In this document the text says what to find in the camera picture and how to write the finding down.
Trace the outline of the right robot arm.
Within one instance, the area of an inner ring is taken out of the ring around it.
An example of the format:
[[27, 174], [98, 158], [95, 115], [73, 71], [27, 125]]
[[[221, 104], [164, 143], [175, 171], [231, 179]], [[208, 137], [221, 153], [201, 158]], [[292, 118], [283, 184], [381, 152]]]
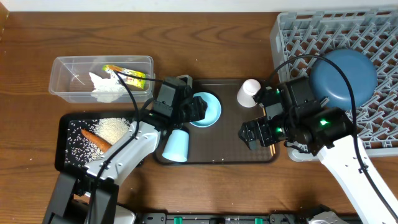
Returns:
[[251, 150], [281, 141], [304, 144], [337, 180], [363, 223], [397, 223], [397, 198], [376, 170], [345, 111], [296, 106], [242, 124], [239, 138]]

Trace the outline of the white rice pile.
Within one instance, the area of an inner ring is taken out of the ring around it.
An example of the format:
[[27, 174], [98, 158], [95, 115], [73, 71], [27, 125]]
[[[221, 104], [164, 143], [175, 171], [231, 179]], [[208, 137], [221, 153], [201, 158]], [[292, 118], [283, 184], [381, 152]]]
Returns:
[[70, 121], [67, 128], [65, 162], [80, 167], [104, 154], [82, 135], [82, 129], [97, 135], [112, 146], [127, 133], [129, 125], [130, 122], [125, 118]]

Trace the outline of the yellow-green snack wrapper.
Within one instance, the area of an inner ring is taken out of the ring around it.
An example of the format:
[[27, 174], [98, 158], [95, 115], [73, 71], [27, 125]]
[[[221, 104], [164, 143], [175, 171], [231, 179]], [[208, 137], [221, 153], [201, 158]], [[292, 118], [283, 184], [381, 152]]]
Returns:
[[110, 75], [110, 78], [116, 80], [117, 82], [119, 82], [119, 78], [117, 76], [118, 74], [125, 82], [125, 84], [134, 86], [139, 89], [144, 89], [144, 85], [146, 83], [145, 73], [118, 67], [116, 65], [104, 65], [102, 69]]

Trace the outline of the light blue cup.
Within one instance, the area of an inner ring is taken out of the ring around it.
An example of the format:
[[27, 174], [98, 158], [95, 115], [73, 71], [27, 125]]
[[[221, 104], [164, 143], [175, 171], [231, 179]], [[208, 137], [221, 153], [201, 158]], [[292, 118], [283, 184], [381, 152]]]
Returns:
[[182, 129], [174, 129], [165, 145], [162, 157], [174, 162], [188, 159], [189, 134]]

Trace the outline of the white napkin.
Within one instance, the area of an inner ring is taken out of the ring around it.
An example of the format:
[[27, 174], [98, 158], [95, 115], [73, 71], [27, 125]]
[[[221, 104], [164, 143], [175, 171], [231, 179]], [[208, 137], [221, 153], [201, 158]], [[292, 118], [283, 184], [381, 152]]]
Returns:
[[117, 78], [101, 78], [90, 72], [89, 76], [94, 85], [90, 95], [100, 103], [112, 103], [127, 93], [126, 88], [119, 83]]

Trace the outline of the light blue bowl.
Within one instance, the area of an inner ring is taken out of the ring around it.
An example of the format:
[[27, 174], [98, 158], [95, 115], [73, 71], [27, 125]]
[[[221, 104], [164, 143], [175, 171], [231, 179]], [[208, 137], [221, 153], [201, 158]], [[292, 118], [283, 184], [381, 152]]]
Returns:
[[206, 103], [207, 109], [205, 118], [199, 121], [193, 121], [190, 124], [198, 128], [207, 128], [215, 124], [221, 116], [221, 103], [217, 97], [208, 92], [195, 93], [194, 96], [200, 96]]

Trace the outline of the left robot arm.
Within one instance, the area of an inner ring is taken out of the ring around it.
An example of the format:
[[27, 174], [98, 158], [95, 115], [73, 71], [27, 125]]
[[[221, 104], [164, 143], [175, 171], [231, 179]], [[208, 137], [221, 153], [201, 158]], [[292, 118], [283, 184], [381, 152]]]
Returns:
[[43, 222], [134, 223], [136, 215], [117, 204], [119, 186], [156, 150], [169, 126], [201, 120], [206, 109], [200, 96], [174, 100], [172, 106], [156, 101], [107, 152], [82, 167], [66, 164], [66, 140], [59, 138], [55, 168], [60, 174]]

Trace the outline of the dark blue plate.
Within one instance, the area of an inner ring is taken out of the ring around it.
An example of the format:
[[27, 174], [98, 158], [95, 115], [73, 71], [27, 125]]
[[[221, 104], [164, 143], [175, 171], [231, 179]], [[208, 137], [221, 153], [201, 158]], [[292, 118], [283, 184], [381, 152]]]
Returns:
[[[335, 63], [346, 75], [353, 89], [357, 108], [373, 96], [377, 87], [377, 73], [367, 56], [351, 49], [338, 49], [326, 54], [325, 58]], [[329, 99], [327, 107], [351, 109], [351, 98], [346, 83], [329, 63], [316, 60], [309, 75], [309, 83], [317, 99]]]

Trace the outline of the orange carrot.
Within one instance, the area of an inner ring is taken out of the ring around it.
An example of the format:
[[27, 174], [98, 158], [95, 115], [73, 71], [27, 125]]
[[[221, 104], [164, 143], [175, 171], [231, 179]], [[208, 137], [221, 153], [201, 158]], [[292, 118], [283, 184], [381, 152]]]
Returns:
[[81, 130], [82, 135], [87, 138], [90, 142], [92, 142], [96, 147], [100, 149], [101, 152], [107, 152], [110, 148], [111, 145], [110, 143], [106, 142], [105, 140], [101, 139], [97, 135], [82, 129]]

